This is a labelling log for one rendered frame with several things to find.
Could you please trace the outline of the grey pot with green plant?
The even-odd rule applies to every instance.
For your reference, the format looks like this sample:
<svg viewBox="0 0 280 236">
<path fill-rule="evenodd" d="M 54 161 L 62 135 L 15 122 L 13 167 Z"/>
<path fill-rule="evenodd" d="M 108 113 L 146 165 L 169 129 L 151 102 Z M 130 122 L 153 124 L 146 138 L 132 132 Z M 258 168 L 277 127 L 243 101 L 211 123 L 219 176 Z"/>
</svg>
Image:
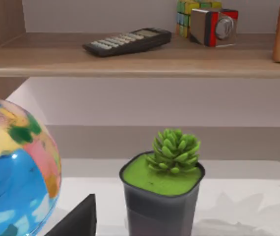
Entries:
<svg viewBox="0 0 280 236">
<path fill-rule="evenodd" d="M 152 150 L 125 164 L 124 186 L 129 236 L 191 236 L 199 185 L 205 168 L 200 141 L 181 129 L 158 132 Z"/>
</svg>

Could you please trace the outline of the black calculator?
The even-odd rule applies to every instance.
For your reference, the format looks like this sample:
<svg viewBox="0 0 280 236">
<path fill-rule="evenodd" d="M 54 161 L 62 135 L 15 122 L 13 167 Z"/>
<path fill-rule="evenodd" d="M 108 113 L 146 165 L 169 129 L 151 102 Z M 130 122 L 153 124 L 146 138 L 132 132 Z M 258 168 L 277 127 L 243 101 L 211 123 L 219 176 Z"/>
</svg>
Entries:
<svg viewBox="0 0 280 236">
<path fill-rule="evenodd" d="M 159 28 L 142 28 L 121 33 L 82 45 L 97 57 L 112 57 L 150 51 L 170 43 L 172 33 Z"/>
</svg>

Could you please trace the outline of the multicoloured puzzle cube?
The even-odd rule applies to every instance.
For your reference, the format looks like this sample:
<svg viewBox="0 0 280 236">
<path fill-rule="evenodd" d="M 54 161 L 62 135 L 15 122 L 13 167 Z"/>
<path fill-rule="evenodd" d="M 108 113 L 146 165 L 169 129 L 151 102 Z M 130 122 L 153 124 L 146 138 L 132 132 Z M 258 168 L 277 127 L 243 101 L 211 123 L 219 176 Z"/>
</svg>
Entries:
<svg viewBox="0 0 280 236">
<path fill-rule="evenodd" d="M 221 0 L 177 0 L 175 33 L 183 38 L 190 37 L 193 8 L 222 8 L 222 2 Z"/>
</svg>

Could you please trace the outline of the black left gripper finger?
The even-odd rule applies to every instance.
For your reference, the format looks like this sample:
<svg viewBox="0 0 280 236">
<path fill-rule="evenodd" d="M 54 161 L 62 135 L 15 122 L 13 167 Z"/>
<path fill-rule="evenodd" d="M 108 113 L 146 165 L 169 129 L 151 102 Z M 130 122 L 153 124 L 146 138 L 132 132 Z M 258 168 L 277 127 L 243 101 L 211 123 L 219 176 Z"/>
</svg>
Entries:
<svg viewBox="0 0 280 236">
<path fill-rule="evenodd" d="M 44 236 L 96 236 L 95 194 L 89 194 Z"/>
</svg>

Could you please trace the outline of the colourful globe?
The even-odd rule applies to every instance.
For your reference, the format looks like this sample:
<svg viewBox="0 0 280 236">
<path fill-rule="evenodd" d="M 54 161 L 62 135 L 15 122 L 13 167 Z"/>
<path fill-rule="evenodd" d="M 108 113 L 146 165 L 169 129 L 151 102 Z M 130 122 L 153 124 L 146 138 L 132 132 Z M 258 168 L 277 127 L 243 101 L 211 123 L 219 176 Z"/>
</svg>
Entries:
<svg viewBox="0 0 280 236">
<path fill-rule="evenodd" d="M 45 125 L 0 99 L 0 236 L 37 236 L 56 207 L 61 170 Z"/>
</svg>

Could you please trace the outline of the wooden open shelf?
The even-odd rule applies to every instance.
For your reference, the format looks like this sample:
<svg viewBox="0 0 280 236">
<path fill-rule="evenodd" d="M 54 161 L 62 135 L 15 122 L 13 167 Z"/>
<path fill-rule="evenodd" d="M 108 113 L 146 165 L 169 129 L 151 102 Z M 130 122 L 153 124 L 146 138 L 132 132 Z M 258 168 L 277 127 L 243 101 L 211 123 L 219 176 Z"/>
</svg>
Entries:
<svg viewBox="0 0 280 236">
<path fill-rule="evenodd" d="M 98 59 L 82 45 L 144 27 L 174 31 L 177 0 L 0 0 L 0 95 L 70 93 L 79 79 L 279 79 L 271 60 L 280 0 L 219 0 L 239 12 L 234 46 L 209 49 L 174 36 L 151 52 Z"/>
</svg>

